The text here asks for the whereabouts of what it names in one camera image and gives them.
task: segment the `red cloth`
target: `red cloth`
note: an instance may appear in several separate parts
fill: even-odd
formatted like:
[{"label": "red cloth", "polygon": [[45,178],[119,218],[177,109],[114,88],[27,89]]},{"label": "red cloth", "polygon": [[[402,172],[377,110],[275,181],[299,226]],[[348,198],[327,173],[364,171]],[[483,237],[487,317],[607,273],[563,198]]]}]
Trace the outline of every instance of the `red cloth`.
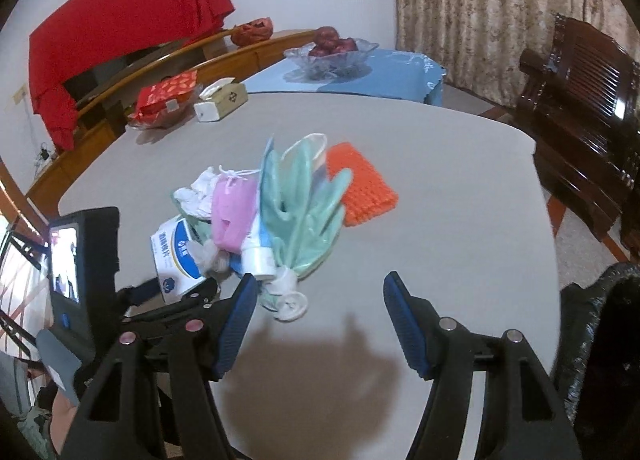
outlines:
[{"label": "red cloth", "polygon": [[219,31],[233,10],[231,0],[69,0],[29,38],[34,113],[72,150],[78,111],[63,82],[135,50]]}]

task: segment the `red gift box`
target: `red gift box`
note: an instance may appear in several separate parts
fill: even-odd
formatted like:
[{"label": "red gift box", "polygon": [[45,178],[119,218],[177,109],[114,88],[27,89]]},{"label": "red gift box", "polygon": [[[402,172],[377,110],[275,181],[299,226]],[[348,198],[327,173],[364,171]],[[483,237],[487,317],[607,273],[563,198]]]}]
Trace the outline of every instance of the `red gift box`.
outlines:
[{"label": "red gift box", "polygon": [[164,108],[169,112],[178,110],[196,88],[197,74],[197,70],[188,70],[155,85],[145,86],[138,95],[136,110],[143,116],[156,114]]}]

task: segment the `orange sponge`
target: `orange sponge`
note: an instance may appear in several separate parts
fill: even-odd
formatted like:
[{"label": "orange sponge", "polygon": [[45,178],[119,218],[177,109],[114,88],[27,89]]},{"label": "orange sponge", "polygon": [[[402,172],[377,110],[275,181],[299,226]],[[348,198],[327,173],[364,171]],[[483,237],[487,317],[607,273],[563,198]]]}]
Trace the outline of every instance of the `orange sponge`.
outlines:
[{"label": "orange sponge", "polygon": [[386,185],[375,167],[350,143],[329,148],[326,167],[332,179],[345,167],[353,172],[351,185],[342,197],[346,226],[362,224],[396,207],[398,193]]}]

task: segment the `silver screw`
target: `silver screw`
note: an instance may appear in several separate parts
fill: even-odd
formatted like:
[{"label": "silver screw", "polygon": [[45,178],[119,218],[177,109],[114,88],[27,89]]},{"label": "silver screw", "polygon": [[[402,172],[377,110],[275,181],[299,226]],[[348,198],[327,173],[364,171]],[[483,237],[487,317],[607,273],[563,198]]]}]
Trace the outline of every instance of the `silver screw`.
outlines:
[{"label": "silver screw", "polygon": [[524,335],[520,330],[511,329],[507,331],[507,339],[512,343],[519,343],[524,339]]},{"label": "silver screw", "polygon": [[438,324],[440,325],[440,328],[447,332],[455,330],[458,326],[458,322],[452,317],[443,317]]},{"label": "silver screw", "polygon": [[200,319],[191,319],[184,325],[187,332],[198,332],[204,327],[204,323]]},{"label": "silver screw", "polygon": [[133,332],[124,332],[120,336],[120,343],[123,345],[130,345],[136,340],[136,335]]}]

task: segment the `blue and white medicine box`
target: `blue and white medicine box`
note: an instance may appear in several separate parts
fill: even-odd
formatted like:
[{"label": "blue and white medicine box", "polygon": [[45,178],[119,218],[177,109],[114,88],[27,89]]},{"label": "blue and white medicine box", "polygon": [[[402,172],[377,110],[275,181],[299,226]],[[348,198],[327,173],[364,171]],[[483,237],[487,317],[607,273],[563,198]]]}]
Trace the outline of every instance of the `blue and white medicine box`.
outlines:
[{"label": "blue and white medicine box", "polygon": [[193,239],[191,228],[180,216],[163,223],[151,237],[160,291],[166,304],[180,301],[205,280],[187,251],[187,242]]}]

